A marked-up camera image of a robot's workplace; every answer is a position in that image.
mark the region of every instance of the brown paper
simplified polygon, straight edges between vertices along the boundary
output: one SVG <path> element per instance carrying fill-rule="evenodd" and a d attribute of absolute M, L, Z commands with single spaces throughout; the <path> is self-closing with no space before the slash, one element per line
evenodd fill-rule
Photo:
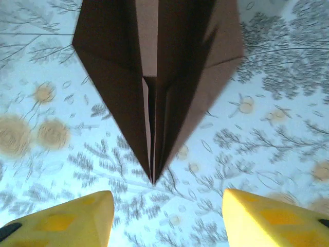
<path fill-rule="evenodd" d="M 152 183 L 243 55 L 233 0 L 84 0 L 72 44 Z"/>

